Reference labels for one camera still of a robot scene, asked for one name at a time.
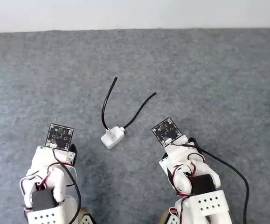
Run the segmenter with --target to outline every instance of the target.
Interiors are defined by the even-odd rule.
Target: gray carpet
[[[109,150],[100,112],[115,76],[109,126],[158,94]],[[76,129],[82,205],[99,224],[157,223],[178,199],[150,131],[168,116],[247,177],[248,223],[270,223],[270,29],[0,34],[0,223],[26,223],[18,183],[50,122]],[[242,180],[208,163],[242,223]]]

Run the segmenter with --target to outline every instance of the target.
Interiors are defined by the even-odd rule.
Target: wire
[[[28,179],[30,181],[30,180],[33,180],[34,178],[39,178],[40,180],[42,180],[42,177],[40,177],[39,175],[36,175],[38,172],[39,172],[39,170],[37,170],[36,172],[34,172],[34,173],[32,173],[32,174],[30,174],[28,176],[23,177],[20,180],[20,189],[21,189],[21,193],[22,193],[23,196],[25,196],[25,193],[26,193],[25,190],[24,190],[24,187],[23,187],[23,182],[26,179]]]
[[[187,160],[190,160],[190,156],[191,155],[198,155],[202,158],[203,162],[205,163],[205,158],[203,155],[199,154],[199,153],[190,153],[188,156],[187,156]]]
[[[143,104],[141,105],[141,107],[139,108],[139,110],[137,111],[137,113],[135,114],[135,116],[130,120],[129,123],[127,123],[125,126],[124,126],[124,129],[126,129],[128,126],[130,126],[134,120],[136,119],[136,117],[139,115],[140,111],[142,110],[142,108],[145,106],[145,104],[153,97],[155,96],[157,93],[154,92],[152,95],[150,95],[144,102]]]
[[[111,94],[111,92],[112,92],[112,90],[113,90],[113,88],[114,88],[114,86],[115,86],[115,83],[116,83],[117,79],[118,79],[117,77],[114,78],[114,80],[113,80],[113,82],[112,82],[112,84],[111,84],[111,86],[110,86],[110,89],[109,89],[109,91],[108,91],[108,94],[107,94],[107,96],[106,96],[106,99],[104,100],[103,107],[102,107],[102,124],[103,124],[103,126],[105,127],[106,130],[109,130],[109,128],[108,128],[108,126],[106,125],[106,122],[105,122],[105,109],[106,109],[106,105],[107,105],[109,96],[110,96],[110,94]],[[152,95],[150,95],[150,96],[143,102],[143,104],[141,105],[141,107],[139,108],[139,110],[137,111],[137,113],[135,114],[135,116],[130,120],[129,123],[127,123],[127,124],[123,127],[124,129],[126,129],[128,126],[130,126],[130,125],[134,122],[134,120],[135,120],[136,117],[139,115],[140,111],[141,111],[142,108],[145,106],[145,104],[146,104],[146,103],[147,103],[154,95],[156,95],[156,94],[157,94],[157,93],[154,92]]]
[[[179,218],[178,212],[177,212],[177,208],[175,208],[175,207],[170,207],[170,208],[168,209],[168,211],[169,211],[169,214],[170,214],[170,215],[176,216],[176,217]]]
[[[236,169],[234,168],[233,166],[231,166],[229,163],[225,162],[224,160],[216,157],[215,155],[211,154],[210,152],[198,147],[198,146],[192,146],[192,145],[189,145],[189,144],[182,144],[181,146],[184,146],[184,147],[194,147],[196,148],[197,150],[200,150],[202,151],[203,153],[213,157],[214,159],[218,160],[219,162],[223,163],[224,165],[226,165],[227,167],[229,167],[230,169],[232,169],[234,172],[236,172],[241,178],[242,180],[244,181],[245,185],[246,185],[246,198],[245,198],[245,203],[244,203],[244,207],[243,207],[243,224],[246,224],[247,223],[247,208],[248,208],[248,202],[249,202],[249,183],[247,181],[247,179]]]
[[[74,215],[74,217],[72,218],[72,220],[68,223],[68,224],[73,224],[73,222],[75,221],[76,218],[78,218],[78,214],[80,212],[81,209],[81,193],[80,190],[77,186],[77,183],[74,179],[74,177],[72,176],[72,174],[70,173],[70,171],[66,168],[66,166],[59,160],[57,159],[56,155],[55,155],[55,149],[52,148],[52,152],[53,152],[53,156],[55,158],[55,160],[57,160],[57,162],[59,162],[59,164],[63,167],[63,169],[67,172],[67,174],[69,175],[70,179],[72,180],[75,188],[76,188],[76,192],[77,192],[77,196],[78,196],[78,207],[77,207],[77,211]]]
[[[108,91],[107,96],[106,96],[106,99],[104,100],[104,104],[103,104],[103,108],[102,108],[102,123],[103,123],[103,126],[105,127],[106,130],[109,130],[109,128],[105,123],[105,109],[106,109],[106,105],[107,105],[109,96],[110,96],[110,94],[111,94],[111,92],[112,92],[112,90],[114,88],[114,85],[115,85],[117,79],[118,79],[117,77],[114,78],[113,83],[112,83],[112,85],[111,85],[111,87],[110,87],[110,89]]]

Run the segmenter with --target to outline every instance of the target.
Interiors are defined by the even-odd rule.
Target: white connector
[[[102,143],[108,148],[113,148],[125,136],[125,129],[123,127],[115,126],[111,130],[106,130],[106,134],[101,137]]]

